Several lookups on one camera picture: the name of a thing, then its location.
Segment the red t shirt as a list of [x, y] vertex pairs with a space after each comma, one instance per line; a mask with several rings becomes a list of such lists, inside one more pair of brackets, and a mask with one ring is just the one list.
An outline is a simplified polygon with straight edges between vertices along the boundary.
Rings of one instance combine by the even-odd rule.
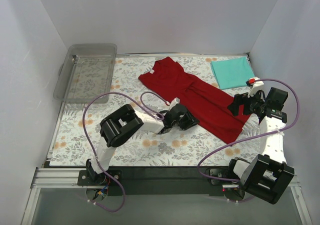
[[179, 98], [199, 125], [224, 143], [234, 142], [241, 134], [249, 115], [233, 116], [228, 106], [234, 98], [208, 84], [197, 76], [187, 73], [170, 57], [155, 62], [151, 71], [138, 79], [148, 89], [171, 102]]

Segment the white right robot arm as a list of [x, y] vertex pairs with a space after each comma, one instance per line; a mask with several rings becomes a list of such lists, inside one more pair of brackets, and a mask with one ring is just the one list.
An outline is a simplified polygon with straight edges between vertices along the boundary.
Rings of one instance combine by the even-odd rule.
[[242, 158], [230, 161], [226, 171], [227, 180], [239, 183], [239, 188], [270, 204], [276, 204], [294, 177], [295, 170], [287, 164], [284, 155], [284, 133], [287, 114], [282, 111], [288, 93], [272, 87], [266, 98], [263, 91], [254, 95], [236, 94], [227, 107], [234, 116], [243, 106], [243, 114], [257, 115], [259, 119], [260, 139], [259, 154], [249, 162]]

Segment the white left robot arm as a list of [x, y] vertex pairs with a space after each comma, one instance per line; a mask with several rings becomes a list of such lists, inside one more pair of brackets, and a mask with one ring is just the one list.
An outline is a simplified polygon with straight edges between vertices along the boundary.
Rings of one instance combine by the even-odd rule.
[[100, 122], [100, 143], [94, 157], [86, 162], [87, 176], [95, 185], [103, 184], [114, 152], [138, 131], [162, 135], [175, 127], [186, 131], [198, 125], [199, 122], [180, 103], [171, 104], [168, 110], [158, 114], [139, 112], [126, 104]]

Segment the clear plastic bin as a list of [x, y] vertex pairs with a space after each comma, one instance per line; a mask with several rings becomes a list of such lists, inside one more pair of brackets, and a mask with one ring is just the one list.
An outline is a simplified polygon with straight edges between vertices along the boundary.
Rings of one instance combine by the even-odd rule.
[[66, 104], [87, 104], [110, 92], [116, 55], [113, 43], [70, 46], [58, 72], [53, 98]]

